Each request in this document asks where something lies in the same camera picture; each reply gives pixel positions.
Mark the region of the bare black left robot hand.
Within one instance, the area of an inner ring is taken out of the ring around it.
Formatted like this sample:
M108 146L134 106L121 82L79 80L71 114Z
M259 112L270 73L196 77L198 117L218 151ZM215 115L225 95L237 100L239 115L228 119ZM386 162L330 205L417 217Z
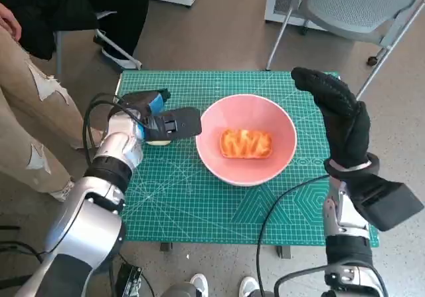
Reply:
M162 111L171 93L167 88L130 92L122 96L123 105L140 114L158 114Z

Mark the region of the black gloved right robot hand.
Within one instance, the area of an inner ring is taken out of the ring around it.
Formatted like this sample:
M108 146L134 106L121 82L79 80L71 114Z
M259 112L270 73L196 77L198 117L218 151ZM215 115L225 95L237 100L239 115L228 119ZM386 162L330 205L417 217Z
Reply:
M365 103L355 98L345 82L330 74L295 67L291 77L298 90L313 96L322 113L330 159L345 169L368 162L371 121Z

